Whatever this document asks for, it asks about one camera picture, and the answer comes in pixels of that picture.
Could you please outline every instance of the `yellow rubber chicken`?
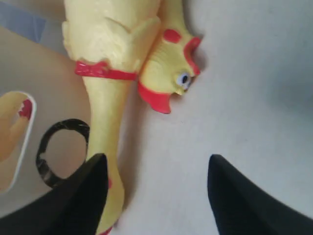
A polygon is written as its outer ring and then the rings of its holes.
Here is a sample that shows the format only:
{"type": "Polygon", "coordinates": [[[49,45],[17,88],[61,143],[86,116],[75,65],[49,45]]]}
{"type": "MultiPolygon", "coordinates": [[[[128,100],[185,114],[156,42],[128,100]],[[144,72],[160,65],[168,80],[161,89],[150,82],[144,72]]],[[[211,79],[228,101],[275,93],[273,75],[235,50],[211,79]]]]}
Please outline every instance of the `yellow rubber chicken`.
{"type": "Polygon", "coordinates": [[[163,0],[158,15],[161,29],[139,77],[138,92],[154,110],[168,114],[171,94],[183,95],[200,74],[192,52],[201,40],[186,29],[182,0],[163,0]]]}
{"type": "Polygon", "coordinates": [[[108,158],[111,187],[97,234],[108,234],[120,217],[124,188],[116,152],[123,109],[157,36],[160,0],[65,0],[64,45],[83,76],[91,105],[88,158],[108,158]]]}
{"type": "Polygon", "coordinates": [[[7,159],[28,126],[32,113],[32,104],[27,96],[20,92],[9,92],[0,97],[0,162],[7,159]],[[12,125],[16,114],[19,118],[12,125]]]}

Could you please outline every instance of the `black rubber band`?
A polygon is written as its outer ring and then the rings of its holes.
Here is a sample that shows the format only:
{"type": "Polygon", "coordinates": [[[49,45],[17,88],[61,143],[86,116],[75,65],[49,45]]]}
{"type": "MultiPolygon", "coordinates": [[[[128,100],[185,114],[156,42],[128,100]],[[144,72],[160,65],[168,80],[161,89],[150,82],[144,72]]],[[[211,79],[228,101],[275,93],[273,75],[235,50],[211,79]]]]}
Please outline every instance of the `black rubber band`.
{"type": "Polygon", "coordinates": [[[88,147],[89,141],[89,126],[87,123],[78,120],[78,119],[68,119],[64,121],[60,121],[54,125],[52,125],[44,134],[41,139],[39,149],[36,155],[36,167],[38,172],[42,178],[42,180],[47,184],[49,187],[53,188],[59,185],[64,179],[57,176],[49,167],[47,161],[41,158],[41,155],[46,152],[47,146],[51,137],[60,130],[71,130],[76,131],[81,134],[86,141],[86,149],[88,147]]]}

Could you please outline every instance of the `white surface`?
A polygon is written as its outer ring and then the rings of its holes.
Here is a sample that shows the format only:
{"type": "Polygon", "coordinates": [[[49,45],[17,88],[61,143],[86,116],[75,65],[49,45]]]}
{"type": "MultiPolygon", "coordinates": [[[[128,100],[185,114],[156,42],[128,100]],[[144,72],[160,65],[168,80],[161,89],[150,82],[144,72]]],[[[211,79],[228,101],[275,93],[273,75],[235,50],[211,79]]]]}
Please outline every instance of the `white surface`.
{"type": "Polygon", "coordinates": [[[212,153],[313,217],[313,1],[187,2],[207,65],[168,116],[131,94],[120,143],[129,202],[112,235],[217,235],[212,153]]]}

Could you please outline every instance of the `red bow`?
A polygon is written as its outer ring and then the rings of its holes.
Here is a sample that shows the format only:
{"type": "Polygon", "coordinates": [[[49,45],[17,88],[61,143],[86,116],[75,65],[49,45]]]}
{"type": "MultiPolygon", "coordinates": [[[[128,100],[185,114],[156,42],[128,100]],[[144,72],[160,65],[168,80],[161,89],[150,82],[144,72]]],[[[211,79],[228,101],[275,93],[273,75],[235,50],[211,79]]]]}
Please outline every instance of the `red bow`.
{"type": "Polygon", "coordinates": [[[75,73],[85,77],[103,77],[116,80],[135,81],[137,78],[137,73],[135,72],[123,72],[109,69],[108,63],[104,61],[94,65],[88,65],[82,61],[77,61],[75,73]]]}

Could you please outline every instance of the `chicken eye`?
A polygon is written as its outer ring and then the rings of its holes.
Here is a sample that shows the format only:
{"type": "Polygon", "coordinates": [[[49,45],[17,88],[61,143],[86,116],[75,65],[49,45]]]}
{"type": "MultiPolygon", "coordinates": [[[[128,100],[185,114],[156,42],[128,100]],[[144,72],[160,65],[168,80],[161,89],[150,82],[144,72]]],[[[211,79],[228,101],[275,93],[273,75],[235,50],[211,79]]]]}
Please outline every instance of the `chicken eye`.
{"type": "Polygon", "coordinates": [[[182,74],[180,74],[177,78],[177,81],[176,83],[183,87],[184,90],[187,90],[190,86],[190,83],[191,83],[191,77],[190,77],[190,74],[187,73],[187,72],[184,72],[182,74]]]}

